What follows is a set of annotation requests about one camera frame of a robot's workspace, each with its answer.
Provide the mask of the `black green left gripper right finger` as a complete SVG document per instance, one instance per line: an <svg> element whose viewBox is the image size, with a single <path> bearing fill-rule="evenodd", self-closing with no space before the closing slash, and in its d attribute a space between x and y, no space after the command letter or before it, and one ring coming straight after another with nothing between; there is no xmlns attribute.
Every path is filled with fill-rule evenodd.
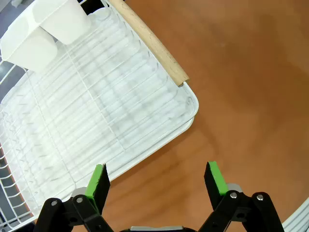
<svg viewBox="0 0 309 232"><path fill-rule="evenodd" d="M200 232L225 232L230 223L240 222L248 232L281 232L283 226L270 196L256 192L251 197L230 190L215 161L209 161L204 173L213 212Z"/></svg>

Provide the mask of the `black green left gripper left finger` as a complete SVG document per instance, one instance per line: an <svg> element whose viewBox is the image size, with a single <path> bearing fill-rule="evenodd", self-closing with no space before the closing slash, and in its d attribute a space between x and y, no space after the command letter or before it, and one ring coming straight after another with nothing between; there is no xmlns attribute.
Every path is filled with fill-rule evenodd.
<svg viewBox="0 0 309 232"><path fill-rule="evenodd" d="M84 226L88 232L111 232L112 228L102 217L110 181L105 164L98 164L83 194L63 202L58 198L45 201L35 232L71 232L75 226Z"/></svg>

